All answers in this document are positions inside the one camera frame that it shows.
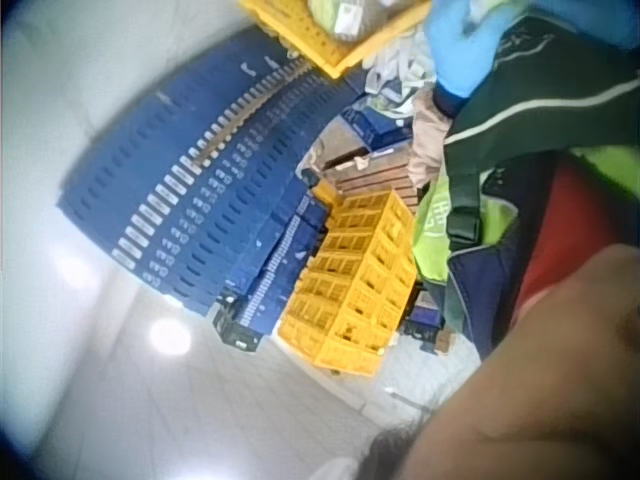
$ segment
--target blue glove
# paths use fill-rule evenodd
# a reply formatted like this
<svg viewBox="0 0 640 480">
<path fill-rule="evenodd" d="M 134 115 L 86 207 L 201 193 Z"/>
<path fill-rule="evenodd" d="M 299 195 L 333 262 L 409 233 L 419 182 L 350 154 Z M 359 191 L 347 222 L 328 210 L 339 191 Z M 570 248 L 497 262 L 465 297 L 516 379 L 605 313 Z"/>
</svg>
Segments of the blue glove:
<svg viewBox="0 0 640 480">
<path fill-rule="evenodd" d="M 433 0 L 424 25 L 438 84 L 463 99 L 491 72 L 500 38 L 522 13 L 522 7 L 503 4 L 471 30 L 469 10 L 469 0 Z"/>
<path fill-rule="evenodd" d="M 637 0 L 533 0 L 532 5 L 618 48 L 640 45 Z"/>
</svg>

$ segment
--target hair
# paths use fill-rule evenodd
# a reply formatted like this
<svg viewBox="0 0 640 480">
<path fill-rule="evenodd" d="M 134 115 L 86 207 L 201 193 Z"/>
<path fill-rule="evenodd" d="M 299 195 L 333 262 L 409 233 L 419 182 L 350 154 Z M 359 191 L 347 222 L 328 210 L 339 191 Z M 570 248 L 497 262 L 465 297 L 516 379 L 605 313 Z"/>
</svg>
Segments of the hair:
<svg viewBox="0 0 640 480">
<path fill-rule="evenodd" d="M 360 460 L 353 480 L 392 480 L 400 473 L 422 421 L 378 433 Z"/>
</svg>

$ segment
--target person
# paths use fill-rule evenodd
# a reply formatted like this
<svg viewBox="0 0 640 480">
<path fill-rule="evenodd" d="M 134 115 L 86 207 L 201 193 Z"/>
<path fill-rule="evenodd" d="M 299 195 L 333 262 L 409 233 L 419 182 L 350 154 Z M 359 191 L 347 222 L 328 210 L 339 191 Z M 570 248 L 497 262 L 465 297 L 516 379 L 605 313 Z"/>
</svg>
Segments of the person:
<svg viewBox="0 0 640 480">
<path fill-rule="evenodd" d="M 532 3 L 469 25 L 434 0 L 425 23 L 414 255 L 483 363 L 356 480 L 640 475 L 639 7 Z"/>
</svg>

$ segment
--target sleeve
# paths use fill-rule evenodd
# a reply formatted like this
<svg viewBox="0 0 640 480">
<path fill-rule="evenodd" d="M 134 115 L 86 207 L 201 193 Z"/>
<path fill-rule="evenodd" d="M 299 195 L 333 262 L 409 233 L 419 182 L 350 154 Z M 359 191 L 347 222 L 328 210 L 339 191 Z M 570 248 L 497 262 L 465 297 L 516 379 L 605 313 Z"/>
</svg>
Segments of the sleeve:
<svg viewBox="0 0 640 480">
<path fill-rule="evenodd" d="M 433 102 L 431 87 L 422 89 L 414 99 L 413 145 L 409 157 L 408 174 L 419 189 L 433 180 L 444 160 L 444 137 L 451 120 Z"/>
</svg>

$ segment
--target red fabric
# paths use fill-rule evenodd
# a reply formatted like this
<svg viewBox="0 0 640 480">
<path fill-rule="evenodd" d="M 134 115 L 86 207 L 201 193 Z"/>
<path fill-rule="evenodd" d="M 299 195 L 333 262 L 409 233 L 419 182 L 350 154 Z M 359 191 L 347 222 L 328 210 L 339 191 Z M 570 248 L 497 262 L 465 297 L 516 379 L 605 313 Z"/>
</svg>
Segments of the red fabric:
<svg viewBox="0 0 640 480">
<path fill-rule="evenodd" d="M 570 165 L 561 164 L 551 186 L 515 312 L 528 299 L 561 282 L 613 243 L 615 230 L 600 195 Z"/>
</svg>

